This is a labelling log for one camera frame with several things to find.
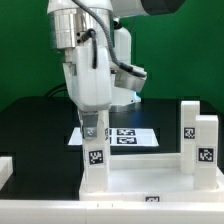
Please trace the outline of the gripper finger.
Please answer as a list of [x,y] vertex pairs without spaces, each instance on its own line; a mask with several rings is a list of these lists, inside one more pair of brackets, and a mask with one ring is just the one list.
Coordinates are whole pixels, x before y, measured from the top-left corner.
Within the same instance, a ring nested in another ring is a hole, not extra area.
[[82,126],[83,126],[82,112],[80,110],[78,110],[77,113],[78,113],[80,128],[82,128]]
[[95,139],[97,137],[97,113],[84,113],[83,116],[83,138],[84,139]]

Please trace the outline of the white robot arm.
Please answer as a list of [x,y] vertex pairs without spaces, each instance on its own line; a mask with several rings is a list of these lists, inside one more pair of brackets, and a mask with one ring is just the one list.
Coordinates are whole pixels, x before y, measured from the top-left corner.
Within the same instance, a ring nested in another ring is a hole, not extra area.
[[64,53],[70,99],[82,138],[108,130],[108,112],[135,102],[147,72],[131,63],[131,36],[121,18],[173,14],[185,0],[49,0],[54,48]]

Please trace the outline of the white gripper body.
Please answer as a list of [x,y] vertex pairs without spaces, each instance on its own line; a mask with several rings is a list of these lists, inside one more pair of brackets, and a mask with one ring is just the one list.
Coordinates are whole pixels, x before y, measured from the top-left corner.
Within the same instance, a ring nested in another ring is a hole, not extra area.
[[97,68],[92,68],[93,49],[78,46],[71,63],[63,69],[70,99],[84,112],[108,110],[112,102],[109,56],[105,47],[97,47]]

